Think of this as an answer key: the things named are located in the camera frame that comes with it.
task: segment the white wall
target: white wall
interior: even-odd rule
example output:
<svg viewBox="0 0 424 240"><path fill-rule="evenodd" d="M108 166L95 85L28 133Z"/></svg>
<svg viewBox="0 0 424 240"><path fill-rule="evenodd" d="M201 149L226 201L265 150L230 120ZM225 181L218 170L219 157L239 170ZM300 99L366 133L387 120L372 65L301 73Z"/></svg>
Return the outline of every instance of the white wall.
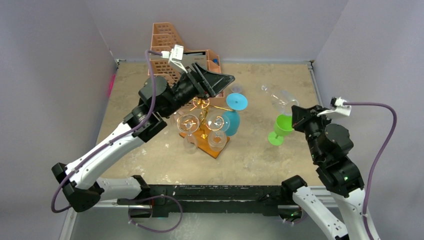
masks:
<svg viewBox="0 0 424 240"><path fill-rule="evenodd" d="M383 240L423 239L424 2L349 0L314 70L322 99L381 102L398 114L376 167L370 212ZM351 159L365 180L391 126L388 110L354 107L339 121L351 134Z"/></svg>
<svg viewBox="0 0 424 240"><path fill-rule="evenodd" d="M152 24L171 22L190 49L236 62L317 57L348 0L86 0L115 58L143 60Z"/></svg>
<svg viewBox="0 0 424 240"><path fill-rule="evenodd" d="M2 240L59 238L50 169L94 146L115 69L83 0L1 1Z"/></svg>

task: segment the purple cable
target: purple cable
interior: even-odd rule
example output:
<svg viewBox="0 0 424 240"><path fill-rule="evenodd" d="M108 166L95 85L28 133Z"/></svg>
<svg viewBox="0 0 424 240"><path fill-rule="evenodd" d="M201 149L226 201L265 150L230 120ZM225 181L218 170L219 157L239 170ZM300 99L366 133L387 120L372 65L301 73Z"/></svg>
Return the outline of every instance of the purple cable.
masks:
<svg viewBox="0 0 424 240"><path fill-rule="evenodd" d="M380 150L377 153L377 156L375 156L374 161L372 162L371 169L369 170L368 174L368 181L366 183L366 190L365 190L365 198L363 200L362 205L362 218L363 223L365 225L366 233L368 234L369 239L374 240L373 235L371 234L370 227L368 226L368 220L367 217L364 216L367 213L367 207L368 207L368 199L370 197L370 191L371 191L371 181L373 179L373 173L374 169L376 168L377 162L380 159L380 156L382 155L384 149L386 148L387 144L389 143L390 138L393 135L393 132L396 128L396 123L398 122L398 116L396 115L396 111L389 105L383 104L383 103L376 103L376 102L345 102L343 105L350 105L350 106L377 106L377 107L383 107L388 110L390 110L391 114L393 115L393 123L391 125L390 132L388 133L386 139L383 142L383 145L381 146Z"/></svg>
<svg viewBox="0 0 424 240"><path fill-rule="evenodd" d="M153 68L152 68L152 63L149 61L149 54L154 54L154 55L158 55L158 56L162 56L162 53L160 52L155 52L155 51L151 51L151 50L146 50L144 52L144 56L146 58L147 61L147 65L148 65L148 69L150 71L150 78L151 78L151 93L152 93L152 97L151 97L151 104L150 104L150 109L148 110L147 116L140 122L140 124L138 124L137 126L135 126L134 128L132 128L131 130L128 130L124 133L122 133L121 135L118 135L117 137L113 138L112 140L110 140L111 143L116 142L117 140L121 139L123 136L135 132L137 131L139 128L141 128L146 122L147 120L150 118L150 116L153 113L153 109L155 107L155 102L156 102L156 81L155 81L155 75L153 74ZM95 151L93 151L90 155L88 155L84 160L82 160L73 171L71 171L68 175L66 175L66 177L60 182L59 187L56 189L56 191L54 192L53 198L51 199L51 204L50 204L50 208L51 211L53 213L61 213L64 212L66 210L68 210L69 208L71 208L71 206L67 206L65 208L59 209L57 210L55 207L55 203L56 203L56 198L59 195L59 192L61 191L61 189L64 187L65 183L75 174L75 172L78 171L78 169L80 169L84 164L86 164L86 162L88 162L92 157L94 157L96 154L100 153L103 149L105 149L107 146L109 146L108 144L104 144L101 147L97 148Z"/></svg>
<svg viewBox="0 0 424 240"><path fill-rule="evenodd" d="M306 213L306 211L303 211L302 213L302 217L299 219L299 221L295 221L293 224L300 224L301 222L303 222L303 220L305 220L308 217L308 214Z"/></svg>
<svg viewBox="0 0 424 240"><path fill-rule="evenodd" d="M174 201L177 205L178 205L178 208L179 208L179 220L178 220L178 222L175 224L175 226L173 226L173 227L171 227L170 229L167 229L167 230L156 230L156 229L152 229L152 228L149 228L149 227L146 227L146 226L143 226L143 225L140 225L140 224L138 224L138 223L136 223L132 218L131 218L131 209L128 209L128 218L129 218L129 222L128 222L128 224L134 224L136 227L139 227L139 228L142 228L142 229L145 229L145 230L147 230L147 231L150 231L150 232L153 232L153 233L158 233L158 234L163 234L163 233L168 233L168 232L171 232L172 230L174 230L174 229L176 229L179 225L180 225L180 223L181 223L181 220L183 220L183 207L181 206L181 204L178 202L178 200L176 200L175 198L173 198L173 197L171 197L171 196L167 196L167 195L159 195L159 196L152 196L152 197L148 197L148 198L145 198L145 199L140 199L140 200L134 200L134 202L144 202L144 201L149 201L149 200L153 200L153 199L158 199L158 198L166 198L166 199L171 199L172 201Z"/></svg>

